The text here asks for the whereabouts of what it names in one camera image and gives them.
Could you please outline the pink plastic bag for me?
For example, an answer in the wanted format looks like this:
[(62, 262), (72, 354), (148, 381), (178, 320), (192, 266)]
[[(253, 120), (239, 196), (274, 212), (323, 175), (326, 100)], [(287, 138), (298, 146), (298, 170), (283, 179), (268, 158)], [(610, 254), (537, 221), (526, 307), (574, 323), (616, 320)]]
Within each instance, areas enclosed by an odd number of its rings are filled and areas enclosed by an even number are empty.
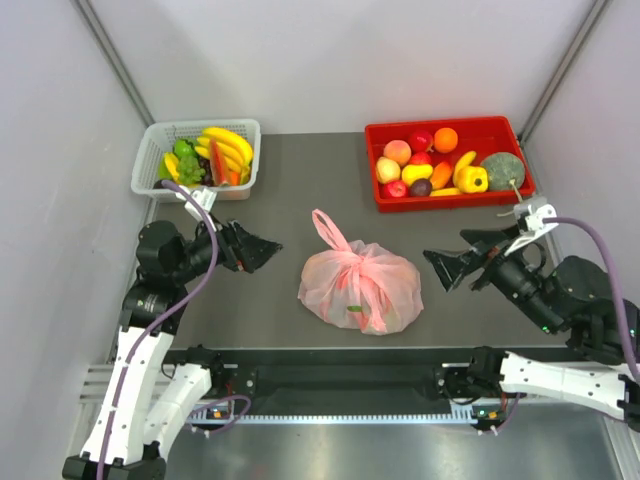
[(413, 263), (377, 243), (349, 242), (319, 209), (312, 221), (328, 249), (305, 263), (300, 302), (325, 323), (366, 335), (403, 331), (424, 309)]

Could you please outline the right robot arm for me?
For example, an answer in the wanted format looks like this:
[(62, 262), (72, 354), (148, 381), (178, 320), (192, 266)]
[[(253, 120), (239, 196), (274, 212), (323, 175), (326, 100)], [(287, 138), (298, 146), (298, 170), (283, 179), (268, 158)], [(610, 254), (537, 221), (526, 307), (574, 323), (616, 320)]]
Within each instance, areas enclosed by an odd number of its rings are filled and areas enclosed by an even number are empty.
[(460, 235), (470, 246), (466, 251), (423, 253), (446, 291), (477, 273), (472, 290), (494, 286), (543, 333), (567, 333), (568, 349), (598, 366), (585, 371), (495, 347), (476, 347), (466, 367), (437, 369), (438, 393), (464, 404), (489, 397), (542, 396), (596, 410), (638, 430), (639, 382), (623, 346), (629, 343), (632, 356), (639, 356), (639, 309), (623, 301), (626, 319), (619, 321), (611, 269), (568, 256), (544, 274), (541, 265), (530, 264), (523, 255), (535, 240), (516, 226), (463, 230)]

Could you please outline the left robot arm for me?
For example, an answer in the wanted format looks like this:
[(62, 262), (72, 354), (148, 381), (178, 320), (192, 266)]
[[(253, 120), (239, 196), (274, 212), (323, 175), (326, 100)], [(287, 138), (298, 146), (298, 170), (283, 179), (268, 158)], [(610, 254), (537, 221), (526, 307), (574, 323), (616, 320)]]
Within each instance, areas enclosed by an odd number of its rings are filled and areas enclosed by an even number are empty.
[(206, 284), (217, 266), (253, 273), (281, 244), (246, 231), (237, 221), (212, 216), (186, 240), (169, 221), (154, 221), (139, 233), (136, 280), (127, 292), (111, 378), (93, 429), (79, 454), (65, 460), (65, 479), (161, 479), (176, 437), (188, 420), (224, 406), (231, 428), (251, 407), (234, 394), (221, 355), (202, 346), (179, 355), (168, 387), (155, 398), (187, 304), (196, 295), (187, 283)]

